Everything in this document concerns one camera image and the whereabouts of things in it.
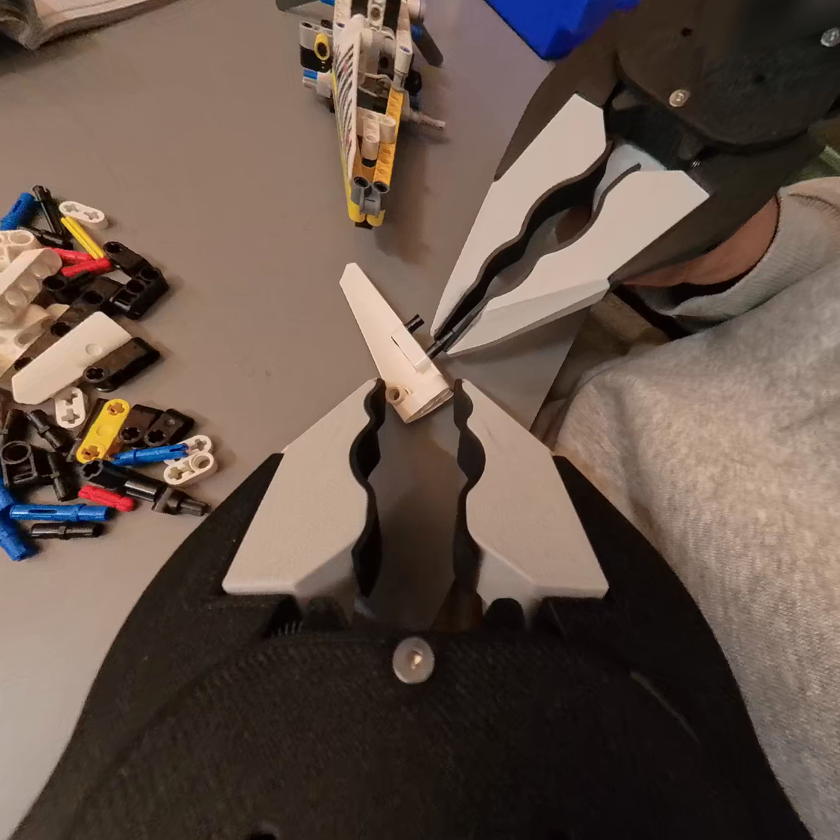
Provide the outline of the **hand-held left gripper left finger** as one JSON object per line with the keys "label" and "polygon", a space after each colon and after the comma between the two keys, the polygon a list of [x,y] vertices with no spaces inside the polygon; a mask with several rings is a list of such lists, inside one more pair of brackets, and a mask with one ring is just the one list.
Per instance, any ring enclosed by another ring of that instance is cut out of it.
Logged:
{"label": "hand-held left gripper left finger", "polygon": [[371,593],[381,535],[370,476],[380,460],[385,384],[375,378],[286,446],[223,579],[228,595],[330,600],[353,618]]}

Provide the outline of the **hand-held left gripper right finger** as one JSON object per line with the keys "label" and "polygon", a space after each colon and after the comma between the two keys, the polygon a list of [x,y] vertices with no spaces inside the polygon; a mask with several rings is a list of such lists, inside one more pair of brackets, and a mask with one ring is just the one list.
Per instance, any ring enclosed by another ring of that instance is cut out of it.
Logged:
{"label": "hand-held left gripper right finger", "polygon": [[454,569],[483,610],[526,623],[550,599],[599,601],[609,584],[550,449],[478,386],[454,388],[458,495]]}

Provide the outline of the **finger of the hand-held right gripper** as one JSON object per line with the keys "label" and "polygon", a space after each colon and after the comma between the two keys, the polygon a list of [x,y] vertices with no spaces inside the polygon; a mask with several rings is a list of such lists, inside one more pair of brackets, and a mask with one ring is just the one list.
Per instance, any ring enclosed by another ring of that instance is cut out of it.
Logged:
{"label": "finger of the hand-held right gripper", "polygon": [[541,256],[530,273],[469,312],[443,337],[463,354],[505,342],[588,308],[611,277],[709,197],[682,171],[629,171],[602,196],[589,226],[567,246]]}
{"label": "finger of the hand-held right gripper", "polygon": [[602,107],[575,93],[491,184],[435,314],[435,340],[476,314],[500,273],[518,263],[538,228],[592,196],[606,166]]}

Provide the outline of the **yellow white lego helicopter model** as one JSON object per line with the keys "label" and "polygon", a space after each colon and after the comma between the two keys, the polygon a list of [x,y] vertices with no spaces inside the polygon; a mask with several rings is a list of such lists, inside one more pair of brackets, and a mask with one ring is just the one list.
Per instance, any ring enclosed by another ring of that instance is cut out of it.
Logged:
{"label": "yellow white lego helicopter model", "polygon": [[425,24],[422,1],[325,1],[328,17],[299,25],[302,84],[325,100],[339,139],[350,221],[376,228],[385,219],[396,147],[404,123],[445,131],[421,109],[420,56],[443,55]]}

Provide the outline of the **white lego wing panel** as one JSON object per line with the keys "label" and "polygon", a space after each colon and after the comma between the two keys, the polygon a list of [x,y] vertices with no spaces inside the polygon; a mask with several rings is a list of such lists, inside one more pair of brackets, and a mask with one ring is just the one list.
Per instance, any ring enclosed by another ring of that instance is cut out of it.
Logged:
{"label": "white lego wing panel", "polygon": [[389,403],[403,422],[413,423],[446,404],[453,395],[449,383],[363,270],[348,264],[339,286],[385,389],[394,384],[410,392],[400,404]]}

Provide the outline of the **person's right forearm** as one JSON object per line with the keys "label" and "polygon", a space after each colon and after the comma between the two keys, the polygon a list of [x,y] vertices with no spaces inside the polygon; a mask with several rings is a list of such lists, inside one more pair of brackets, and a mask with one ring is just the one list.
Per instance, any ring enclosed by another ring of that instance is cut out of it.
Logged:
{"label": "person's right forearm", "polygon": [[838,260],[839,178],[780,189],[708,252],[630,278],[653,311],[696,333],[756,309]]}

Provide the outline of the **pile of loose lego pieces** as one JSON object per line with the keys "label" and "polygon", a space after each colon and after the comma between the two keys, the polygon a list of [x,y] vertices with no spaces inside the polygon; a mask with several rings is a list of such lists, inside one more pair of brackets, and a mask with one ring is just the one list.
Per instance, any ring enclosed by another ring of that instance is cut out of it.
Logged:
{"label": "pile of loose lego pieces", "polygon": [[2,219],[2,554],[33,557],[35,542],[96,539],[115,511],[203,517],[209,506],[181,483],[215,470],[212,443],[189,437],[194,420],[173,409],[99,398],[158,364],[132,335],[170,286],[118,241],[99,245],[86,226],[99,210],[56,205],[42,185]]}

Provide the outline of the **lego instruction booklet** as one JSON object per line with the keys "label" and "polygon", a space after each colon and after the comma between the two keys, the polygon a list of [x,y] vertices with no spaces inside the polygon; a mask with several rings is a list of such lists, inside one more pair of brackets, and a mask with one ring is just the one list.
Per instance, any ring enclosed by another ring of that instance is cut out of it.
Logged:
{"label": "lego instruction booklet", "polygon": [[1,34],[36,50],[79,32],[121,23],[170,1],[2,1]]}

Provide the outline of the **blue plastic bin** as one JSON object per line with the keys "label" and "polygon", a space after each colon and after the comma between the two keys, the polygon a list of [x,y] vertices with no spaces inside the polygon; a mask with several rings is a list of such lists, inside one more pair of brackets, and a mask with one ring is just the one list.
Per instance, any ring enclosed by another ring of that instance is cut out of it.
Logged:
{"label": "blue plastic bin", "polygon": [[639,1],[487,1],[487,4],[543,60],[567,56],[614,13]]}

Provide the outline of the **person's grey clothing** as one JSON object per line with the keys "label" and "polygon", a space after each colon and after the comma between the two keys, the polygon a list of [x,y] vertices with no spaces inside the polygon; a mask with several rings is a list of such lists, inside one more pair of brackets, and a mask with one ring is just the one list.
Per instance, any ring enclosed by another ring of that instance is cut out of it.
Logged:
{"label": "person's grey clothing", "polygon": [[595,367],[558,445],[677,572],[774,771],[838,838],[838,322],[769,311]]}

